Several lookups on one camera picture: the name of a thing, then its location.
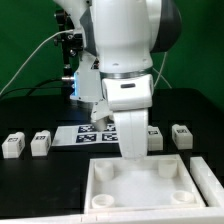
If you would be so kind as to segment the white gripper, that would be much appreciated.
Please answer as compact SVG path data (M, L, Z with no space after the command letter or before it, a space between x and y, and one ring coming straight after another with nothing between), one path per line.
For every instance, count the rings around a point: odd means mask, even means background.
M110 115L107 101L102 99L93 104L91 123L97 131L107 128ZM147 155L148 109L118 111L113 113L119 148L125 159L139 159Z

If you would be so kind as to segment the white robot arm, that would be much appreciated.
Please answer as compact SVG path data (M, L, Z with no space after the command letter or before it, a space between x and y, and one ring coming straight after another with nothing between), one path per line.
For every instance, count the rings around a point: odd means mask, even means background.
M121 154L148 149L148 108L154 91L151 54L166 52L181 33L173 0L54 0L81 37L73 100L92 106L99 131L112 118Z

